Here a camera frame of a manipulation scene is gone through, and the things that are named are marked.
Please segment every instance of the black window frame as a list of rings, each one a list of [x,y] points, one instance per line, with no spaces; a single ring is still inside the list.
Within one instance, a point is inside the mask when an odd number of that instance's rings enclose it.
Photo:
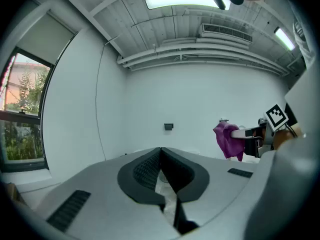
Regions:
[[[0,171],[2,173],[28,172],[28,171],[35,171],[35,170],[41,170],[41,169],[48,169],[49,170],[49,166],[48,166],[47,158],[46,158],[46,153],[45,153],[45,149],[44,149],[44,143],[43,143],[43,134],[42,134],[43,129],[42,129],[42,124],[41,124],[41,114],[42,114],[42,108],[43,108],[44,99],[45,99],[45,92],[48,88],[51,76],[52,76],[54,68],[55,68],[55,65],[37,57],[37,56],[19,48],[19,47],[16,47],[13,50],[13,52],[11,53],[7,63],[5,64],[5,67],[2,69],[2,73],[1,73],[1,77],[0,77],[0,86],[2,84],[2,79],[5,76],[5,72],[9,66],[13,56],[16,56],[18,53],[50,68],[48,75],[46,76],[44,86],[42,89],[42,93],[41,93],[41,97],[40,97],[40,101],[39,101],[38,116],[29,115],[29,114],[25,114],[25,113],[21,113],[21,112],[11,112],[11,111],[0,110],[0,120],[39,125],[40,126],[41,146],[42,146],[41,148],[42,148],[42,154],[43,154],[44,161],[21,162],[21,163],[14,163],[14,164],[5,163],[4,156],[3,156],[2,143],[0,141]]]

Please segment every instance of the white ceiling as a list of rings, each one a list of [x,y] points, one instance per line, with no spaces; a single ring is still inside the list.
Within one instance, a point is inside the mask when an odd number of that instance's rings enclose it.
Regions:
[[[69,0],[126,58],[158,48],[163,40],[196,37],[201,23],[216,24],[243,31],[253,37],[249,51],[287,68],[295,62],[296,74],[303,70],[296,45],[289,51],[274,34],[282,28],[294,41],[294,15],[287,0],[245,1],[222,11],[207,6],[168,6],[148,9],[145,0]]]

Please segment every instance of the fluorescent light fixture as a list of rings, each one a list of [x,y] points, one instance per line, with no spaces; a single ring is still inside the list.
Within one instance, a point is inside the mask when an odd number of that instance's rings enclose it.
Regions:
[[[225,9],[229,10],[231,3],[230,0],[223,0],[223,2],[225,4]],[[210,6],[219,8],[214,0],[145,0],[145,3],[148,9],[181,5]]]
[[[292,51],[295,48],[295,45],[291,42],[289,37],[280,27],[277,27],[274,33],[289,48],[290,51]]]

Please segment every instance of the vent grille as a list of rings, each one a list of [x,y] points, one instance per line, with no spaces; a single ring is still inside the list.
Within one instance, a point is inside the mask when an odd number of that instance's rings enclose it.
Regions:
[[[47,219],[56,229],[65,232],[75,219],[91,193],[76,190],[64,203]]]
[[[252,36],[246,33],[243,33],[238,30],[234,30],[232,28],[218,26],[218,25],[211,25],[211,24],[203,24],[203,30],[205,32],[214,32],[214,33],[221,33],[226,34],[229,36],[237,37],[249,41],[252,43]]]

